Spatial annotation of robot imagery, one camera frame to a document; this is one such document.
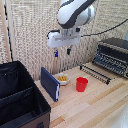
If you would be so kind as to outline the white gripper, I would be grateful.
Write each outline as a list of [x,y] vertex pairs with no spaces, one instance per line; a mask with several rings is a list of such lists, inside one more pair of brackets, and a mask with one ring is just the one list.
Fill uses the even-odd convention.
[[[47,45],[50,48],[57,48],[62,46],[70,46],[75,45],[80,42],[80,29],[79,28],[71,28],[71,29],[59,29],[52,30],[47,34],[48,41]],[[67,49],[67,55],[70,55],[71,48]],[[58,49],[55,49],[54,56],[59,56]]]

